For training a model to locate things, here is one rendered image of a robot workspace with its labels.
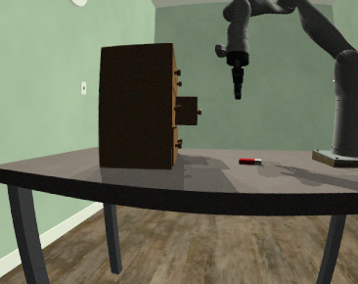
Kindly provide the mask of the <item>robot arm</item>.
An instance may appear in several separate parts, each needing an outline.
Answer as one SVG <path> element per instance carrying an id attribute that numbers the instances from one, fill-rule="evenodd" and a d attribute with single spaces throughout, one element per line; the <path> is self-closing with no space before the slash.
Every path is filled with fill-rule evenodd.
<path id="1" fill-rule="evenodd" d="M 215 45 L 217 57 L 225 58 L 232 51 L 248 53 L 247 27 L 250 17 L 291 14 L 297 5 L 303 30 L 335 59 L 336 114 L 332 154 L 357 158 L 358 51 L 309 0 L 276 0 L 274 5 L 271 0 L 232 0 L 226 5 L 223 17 L 230 22 L 227 27 L 227 46 Z"/>

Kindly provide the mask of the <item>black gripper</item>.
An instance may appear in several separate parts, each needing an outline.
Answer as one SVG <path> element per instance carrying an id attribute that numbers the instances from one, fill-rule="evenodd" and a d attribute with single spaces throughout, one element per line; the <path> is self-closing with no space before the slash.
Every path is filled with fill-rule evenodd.
<path id="1" fill-rule="evenodd" d="M 249 56 L 247 52 L 232 51 L 227 53 L 227 65 L 234 67 L 234 72 L 232 69 L 232 77 L 234 78 L 234 95 L 236 100 L 241 100 L 242 98 L 242 83 L 244 78 L 244 69 L 242 67 L 247 66 L 248 63 Z"/>

